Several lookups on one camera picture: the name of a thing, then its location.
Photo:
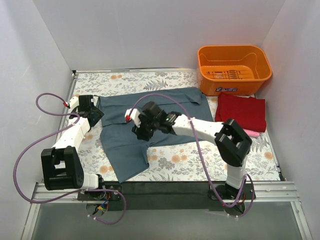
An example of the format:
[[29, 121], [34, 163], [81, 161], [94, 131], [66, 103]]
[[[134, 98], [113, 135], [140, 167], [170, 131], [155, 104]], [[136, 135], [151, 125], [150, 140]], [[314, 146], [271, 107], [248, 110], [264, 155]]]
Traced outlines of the blue-grey t-shirt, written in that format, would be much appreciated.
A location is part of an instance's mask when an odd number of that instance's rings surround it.
[[183, 114], [187, 111], [191, 117], [213, 121], [207, 97], [196, 87], [100, 96], [97, 107], [104, 114], [100, 141], [120, 183], [149, 168], [149, 147], [185, 144], [195, 139], [193, 136], [173, 136], [156, 131], [149, 141], [139, 140], [132, 132], [134, 124], [125, 121], [125, 113], [133, 106], [141, 109], [148, 102], [154, 102], [166, 113]]

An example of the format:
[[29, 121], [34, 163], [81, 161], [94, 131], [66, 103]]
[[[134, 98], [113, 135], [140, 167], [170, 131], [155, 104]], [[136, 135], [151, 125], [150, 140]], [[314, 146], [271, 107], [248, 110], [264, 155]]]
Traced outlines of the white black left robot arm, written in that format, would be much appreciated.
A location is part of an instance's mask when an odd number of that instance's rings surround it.
[[47, 190], [95, 190], [102, 187], [102, 176], [83, 170], [78, 150], [86, 134], [101, 120], [103, 112], [93, 95], [73, 97], [66, 104], [72, 111], [67, 129], [52, 148], [41, 152], [44, 184]]

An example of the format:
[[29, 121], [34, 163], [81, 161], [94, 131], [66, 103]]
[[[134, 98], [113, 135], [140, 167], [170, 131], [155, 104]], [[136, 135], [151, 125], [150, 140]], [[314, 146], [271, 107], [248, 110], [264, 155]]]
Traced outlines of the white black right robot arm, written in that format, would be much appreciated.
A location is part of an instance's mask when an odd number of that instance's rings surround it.
[[139, 140], [149, 141], [155, 131], [175, 136], [189, 136], [215, 144], [227, 164], [226, 194], [239, 199], [246, 181], [246, 160], [252, 140], [234, 120], [212, 122], [188, 117], [180, 112], [169, 113], [150, 101], [141, 110], [127, 109], [125, 120], [132, 121], [132, 132]]

